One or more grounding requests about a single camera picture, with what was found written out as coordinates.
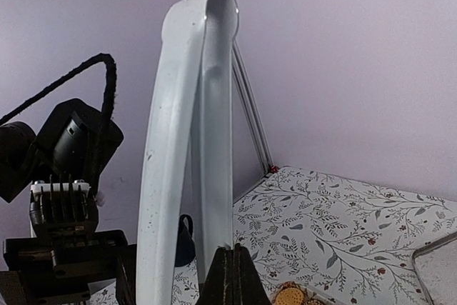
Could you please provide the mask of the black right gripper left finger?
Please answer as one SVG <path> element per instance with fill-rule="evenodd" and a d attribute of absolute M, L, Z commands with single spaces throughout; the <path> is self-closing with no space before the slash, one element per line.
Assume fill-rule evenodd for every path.
<path fill-rule="evenodd" d="M 199 295 L 200 305 L 233 303 L 233 250 L 217 248 Z"/>

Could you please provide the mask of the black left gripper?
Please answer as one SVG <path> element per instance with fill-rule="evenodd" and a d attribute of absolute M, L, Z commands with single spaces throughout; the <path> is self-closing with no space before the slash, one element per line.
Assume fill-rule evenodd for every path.
<path fill-rule="evenodd" d="M 87 304 L 90 284 L 115 280 L 119 304 L 136 302 L 136 245 L 121 230 L 99 231 L 90 239 L 7 239 L 1 272 L 2 304 Z"/>

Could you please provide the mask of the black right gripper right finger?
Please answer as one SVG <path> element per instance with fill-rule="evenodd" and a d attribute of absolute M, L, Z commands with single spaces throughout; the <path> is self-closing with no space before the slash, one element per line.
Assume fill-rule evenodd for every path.
<path fill-rule="evenodd" d="M 232 294 L 236 305 L 271 305 L 251 255 L 236 244 L 233 251 Z"/>

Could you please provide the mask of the floral cookie tray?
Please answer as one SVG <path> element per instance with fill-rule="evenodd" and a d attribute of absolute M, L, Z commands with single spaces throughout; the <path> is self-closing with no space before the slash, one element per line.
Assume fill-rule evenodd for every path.
<path fill-rule="evenodd" d="M 278 286 L 272 293 L 271 303 L 273 305 L 336 305 L 342 304 L 339 300 L 318 292 L 312 287 L 305 287 L 293 281 L 287 281 Z"/>

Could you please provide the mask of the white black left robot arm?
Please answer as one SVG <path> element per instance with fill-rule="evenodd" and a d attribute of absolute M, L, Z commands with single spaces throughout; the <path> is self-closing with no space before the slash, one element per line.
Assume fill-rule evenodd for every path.
<path fill-rule="evenodd" d="M 102 106 L 57 104 L 39 131 L 16 116 L 65 82 L 102 63 Z M 90 285 L 113 279 L 120 304 L 134 302 L 136 247 L 123 231 L 99 231 L 99 179 L 123 141 L 112 121 L 116 63 L 97 54 L 1 118 L 1 197 L 29 191 L 31 236 L 7 239 L 3 304 L 87 304 Z"/>

